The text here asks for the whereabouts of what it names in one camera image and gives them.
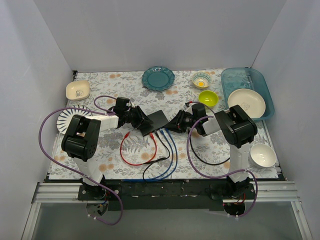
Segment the black network switch box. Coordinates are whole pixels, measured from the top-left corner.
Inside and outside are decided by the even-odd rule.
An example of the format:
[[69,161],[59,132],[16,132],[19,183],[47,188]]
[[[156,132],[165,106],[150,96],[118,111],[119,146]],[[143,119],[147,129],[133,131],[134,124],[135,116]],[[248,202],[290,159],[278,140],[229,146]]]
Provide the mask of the black network switch box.
[[152,123],[144,123],[140,129],[143,137],[147,136],[149,133],[157,131],[169,123],[167,117],[162,110],[158,110],[147,116]]

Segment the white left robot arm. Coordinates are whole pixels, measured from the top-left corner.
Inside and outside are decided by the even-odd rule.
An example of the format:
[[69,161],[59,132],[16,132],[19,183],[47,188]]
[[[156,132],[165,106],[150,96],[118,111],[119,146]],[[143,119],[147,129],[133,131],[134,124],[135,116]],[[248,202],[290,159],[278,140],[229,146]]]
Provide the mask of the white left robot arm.
[[64,134],[61,148],[71,157],[79,171],[83,174],[82,181],[89,185],[89,194],[95,200],[106,196],[106,187],[101,184],[103,178],[98,164],[91,160],[97,147],[99,134],[102,131],[118,129],[124,124],[131,124],[135,129],[151,126],[153,121],[139,106],[131,104],[130,99],[118,97],[113,107],[114,115],[72,116]]

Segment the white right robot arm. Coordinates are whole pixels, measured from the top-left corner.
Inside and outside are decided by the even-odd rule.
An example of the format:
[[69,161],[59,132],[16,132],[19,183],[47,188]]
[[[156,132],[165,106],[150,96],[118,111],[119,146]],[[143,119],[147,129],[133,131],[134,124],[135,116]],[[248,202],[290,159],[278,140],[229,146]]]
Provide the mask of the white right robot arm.
[[209,107],[200,102],[187,102],[185,110],[177,115],[164,127],[176,133],[185,133],[187,129],[203,137],[222,131],[230,149],[230,167],[227,177],[231,182],[226,186],[227,195],[237,199],[245,192],[244,183],[250,181],[248,171],[249,151],[258,128],[240,105],[230,107],[208,116]]

